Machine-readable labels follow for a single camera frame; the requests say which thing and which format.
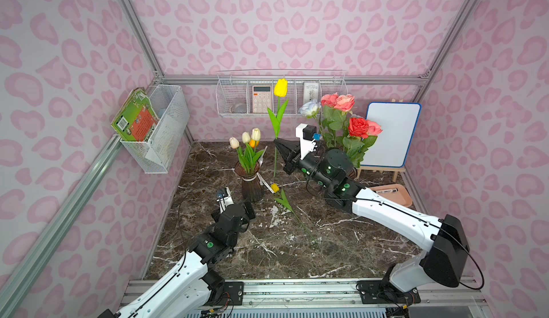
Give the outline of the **white artificial tulip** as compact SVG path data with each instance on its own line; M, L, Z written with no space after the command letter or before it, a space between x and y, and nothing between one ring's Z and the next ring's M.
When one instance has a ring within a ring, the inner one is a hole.
M254 167L254 162L252 160L253 148L250 146L251 136L248 132L243 132L242 134L242 157L243 157L243 167L246 169L247 174L252 173L252 168Z
M252 130L252 134L251 134L251 139L254 139L254 140L257 140L259 143L260 143L260 140L261 140L261 132L260 132L260 129L259 128L254 128ZM252 160L254 162L254 167L252 168L252 173L255 172L255 168L256 168L256 165L258 163L258 161L260 160L261 156L263 155L264 151L263 150L258 150L259 144L257 145L256 148L253 148L253 152L252 152Z

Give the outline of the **pink artificial rose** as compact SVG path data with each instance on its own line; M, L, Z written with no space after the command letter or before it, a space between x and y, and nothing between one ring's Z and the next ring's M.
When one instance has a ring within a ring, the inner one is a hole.
M339 122L343 122L346 116L352 111L355 105L355 97L352 95L340 95L335 100L333 107L333 117Z
M338 94L324 95L321 99L322 114L320 125L323 131L323 138L328 147L336 147L336 130L331 128L334 122L335 105L337 104Z

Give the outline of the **pink artificial tulip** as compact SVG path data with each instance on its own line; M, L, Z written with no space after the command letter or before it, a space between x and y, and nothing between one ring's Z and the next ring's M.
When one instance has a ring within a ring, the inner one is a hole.
M237 138L231 137L229 139L229 143L231 148L237 152L240 166L244 169L244 171L247 171L246 159L244 158L244 152L242 151L240 142L237 140Z

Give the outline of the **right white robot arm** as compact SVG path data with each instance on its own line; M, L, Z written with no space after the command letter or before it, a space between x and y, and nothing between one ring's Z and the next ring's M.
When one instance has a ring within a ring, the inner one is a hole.
M462 285L466 263L473 256L457 217L422 214L349 178L347 172L352 166L339 149L330 149L321 157L314 152L302 156L297 148L281 149L280 154L284 171L290 175L300 170L308 180L318 183L317 196L330 206L375 221L419 246L421 254L387 270L383 286L404 293L430 283L449 288Z

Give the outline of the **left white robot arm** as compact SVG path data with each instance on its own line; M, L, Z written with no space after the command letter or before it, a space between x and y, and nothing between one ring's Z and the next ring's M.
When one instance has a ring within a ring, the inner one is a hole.
M104 310L100 317L185 317L207 307L204 317L230 317L242 305L243 282L227 282L214 265L232 253L239 234L255 218L251 194L235 203L228 188L216 194L219 205L214 223L198 235L184 256L160 280L117 312Z

